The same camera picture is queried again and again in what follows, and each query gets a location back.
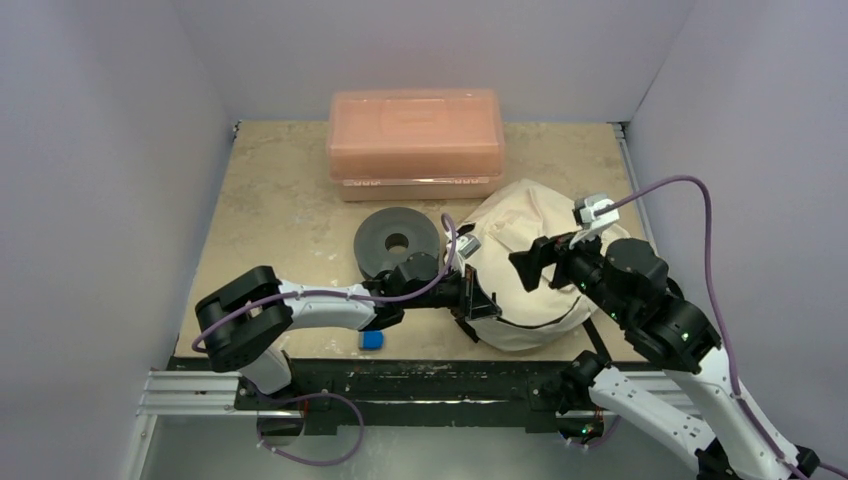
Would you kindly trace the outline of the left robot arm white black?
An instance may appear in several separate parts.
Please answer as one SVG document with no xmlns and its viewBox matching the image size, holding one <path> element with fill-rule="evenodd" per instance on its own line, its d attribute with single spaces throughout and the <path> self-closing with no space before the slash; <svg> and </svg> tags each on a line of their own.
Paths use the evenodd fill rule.
<svg viewBox="0 0 848 480">
<path fill-rule="evenodd" d="M 381 331 L 410 309 L 441 308 L 462 323 L 501 313 L 473 267 L 456 270 L 425 253 L 370 280 L 324 289 L 283 281 L 272 267 L 258 266 L 195 305 L 201 333 L 192 348 L 208 356 L 214 371 L 239 373 L 272 408 L 284 409 L 298 395 L 289 357 L 274 345 L 284 332 Z"/>
</svg>

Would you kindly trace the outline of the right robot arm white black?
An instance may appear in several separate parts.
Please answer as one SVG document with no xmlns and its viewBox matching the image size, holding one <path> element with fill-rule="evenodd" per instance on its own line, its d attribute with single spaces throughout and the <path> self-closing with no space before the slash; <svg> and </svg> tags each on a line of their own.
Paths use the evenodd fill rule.
<svg viewBox="0 0 848 480">
<path fill-rule="evenodd" d="M 510 254 L 523 287 L 573 285 L 614 320 L 625 340 L 688 397 L 687 414 L 638 386 L 601 355 L 582 352 L 560 374 L 562 413 L 594 405 L 630 422 L 680 458 L 699 479 L 801 479 L 818 455 L 781 435 L 730 372 L 730 356 L 706 315 L 670 290 L 668 264 L 634 238 L 602 247 L 575 234 L 540 237 Z"/>
</svg>

